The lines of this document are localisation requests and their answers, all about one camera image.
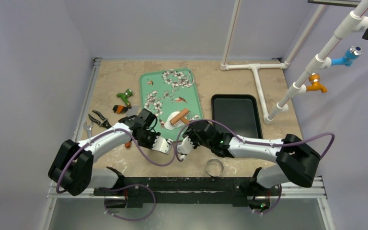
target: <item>white pvc pipe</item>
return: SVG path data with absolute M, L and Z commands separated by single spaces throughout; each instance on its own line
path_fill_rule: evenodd
M 258 68 L 252 67 L 252 72 L 254 76 L 254 82 L 256 82 L 257 93 L 259 94 L 260 105 L 262 106 L 263 117 L 267 117 L 269 115 L 269 112 L 267 110 L 266 100 L 264 97 L 265 95 L 263 94 L 263 89 L 262 89 L 262 84 L 260 83 Z
M 352 30 L 364 19 L 362 16 L 367 10 L 368 0 L 362 0 L 356 9 L 351 11 L 345 17 L 338 28 L 334 31 L 334 35 L 331 37 L 331 39 L 326 43 L 319 54 L 315 55 L 315 57 L 309 62 L 303 73 L 300 75 L 297 81 L 290 86 L 286 92 L 286 95 L 284 95 L 280 102 L 276 104 L 267 119 L 265 118 L 265 123 L 269 124 L 273 120 L 274 116 L 281 112 L 283 106 L 286 105 L 290 98 L 296 95 L 307 78 L 324 64 L 326 57 L 332 52 L 338 43 L 343 38 L 347 37 Z
M 226 70 L 231 69 L 250 69 L 250 64 L 244 64 L 244 65 L 226 65 Z
M 341 40 L 341 38 L 337 38 L 335 35 L 333 35 L 318 53 L 318 58 L 324 60 Z
M 286 65 L 284 63 L 278 63 L 278 64 L 256 64 L 258 65 L 259 69 L 285 69 Z
M 368 11 L 368 0 L 362 0 L 353 10 L 353 13 L 359 17 L 362 17 L 366 11 Z
M 315 23 L 319 19 L 320 15 L 322 14 L 323 10 L 325 9 L 325 5 L 319 5 L 317 10 L 312 15 L 310 21 L 308 22 L 307 26 L 305 27 L 304 31 L 302 32 L 301 36 L 299 37 L 297 43 L 294 45 L 293 49 L 291 50 L 290 54 L 284 61 L 287 65 L 291 63 L 294 56 L 301 48 L 302 44 L 304 43 L 305 39 L 307 38 L 308 34 L 311 32 L 312 28 L 314 27 Z
M 230 41 L 232 40 L 233 30 L 235 29 L 235 23 L 238 19 L 239 9 L 241 8 L 242 0 L 235 0 L 235 5 L 233 6 L 232 17 L 230 19 L 228 36 L 226 38 L 225 50 L 223 51 L 223 57 L 221 61 L 221 66 L 225 66 L 228 60 L 228 53 L 230 47 Z

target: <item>green tray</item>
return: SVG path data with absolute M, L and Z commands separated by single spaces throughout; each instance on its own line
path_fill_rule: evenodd
M 193 73 L 190 69 L 170 69 L 145 73 L 140 77 L 142 108 L 157 116 L 154 128 L 163 138 L 177 139 L 182 127 L 168 130 L 163 123 L 172 112 L 188 109 L 189 120 L 203 118 L 201 104 L 196 90 Z

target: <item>pliers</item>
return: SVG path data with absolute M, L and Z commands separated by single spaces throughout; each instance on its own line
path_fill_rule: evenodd
M 93 118 L 90 114 L 88 114 L 88 118 L 89 118 L 92 122 L 94 122 L 94 123 L 96 123 L 97 125 L 99 125 L 99 127 L 104 127 L 104 128 L 106 128 L 106 129 L 109 129 L 110 127 L 112 127 L 112 126 L 109 124 L 109 122 L 108 122 L 108 118 L 104 117 L 100 112 L 98 112 L 98 111 L 96 111 L 96 110 L 93 110 L 92 112 L 93 112 L 93 113 L 95 113 L 96 115 L 98 115 L 98 117 L 102 120 L 102 123 L 101 123 L 99 120 L 97 120 L 97 119 Z

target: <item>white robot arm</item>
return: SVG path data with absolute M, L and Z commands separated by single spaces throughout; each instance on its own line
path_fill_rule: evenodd
M 118 178 L 123 175 L 111 167 L 93 169 L 92 165 L 107 152 L 129 142 L 132 137 L 142 147 L 168 154 L 171 144 L 159 132 L 149 130 L 155 119 L 154 114 L 143 109 L 139 115 L 122 118 L 114 126 L 92 138 L 78 143 L 64 141 L 48 176 L 56 183 L 60 180 L 60 186 L 74 196 L 86 188 L 114 187 Z
M 183 134 L 184 140 L 177 146 L 184 160 L 198 146 L 209 148 L 219 157 L 255 158 L 276 163 L 267 168 L 258 168 L 255 181 L 263 188 L 293 182 L 302 187 L 311 187 L 318 168 L 320 155 L 307 144 L 284 147 L 301 141 L 292 134 L 284 139 L 254 139 L 219 133 L 208 121 L 194 122 Z

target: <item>beige tabletop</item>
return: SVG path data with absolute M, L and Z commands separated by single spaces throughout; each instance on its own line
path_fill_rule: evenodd
M 244 61 L 232 64 L 246 63 L 250 62 Z M 288 112 L 276 116 L 272 124 L 264 124 L 252 72 L 250 70 L 221 71 L 219 64 L 218 61 L 102 61 L 89 111 L 100 111 L 109 119 L 110 124 L 114 125 L 120 118 L 124 117 L 123 114 L 114 114 L 112 111 L 115 104 L 124 104 L 121 99 L 116 97 L 116 94 L 131 88 L 133 96 L 129 98 L 129 101 L 132 105 L 140 105 L 139 78 L 143 73 L 189 68 L 194 73 L 204 118 L 212 118 L 211 97 L 214 94 L 251 94 L 258 101 L 260 123 L 265 139 L 284 138 L 287 133 L 301 137 L 291 101 L 288 102 Z M 283 71 L 280 69 L 262 69 L 259 70 L 259 75 L 267 108 L 271 111 L 275 103 L 281 99 L 287 90 Z M 104 128 L 94 124 L 92 128 L 93 135 L 103 131 L 105 131 Z M 87 135 L 84 132 L 82 139 L 86 138 Z M 169 155 L 149 149 L 144 149 L 144 152 L 152 160 L 159 163 L 166 163 L 173 157 L 172 151 Z M 158 167 L 149 163 L 132 144 L 129 149 L 119 146 L 105 154 L 94 164 L 94 168 L 111 166 L 129 177 L 207 177 L 205 164 L 212 158 L 217 158 L 217 156 L 207 148 L 198 147 L 187 156 L 185 161 L 178 162 L 175 160 L 169 166 Z M 257 159 L 220 158 L 220 160 L 225 166 L 222 176 L 226 177 L 252 176 L 256 168 L 272 165 L 271 162 Z

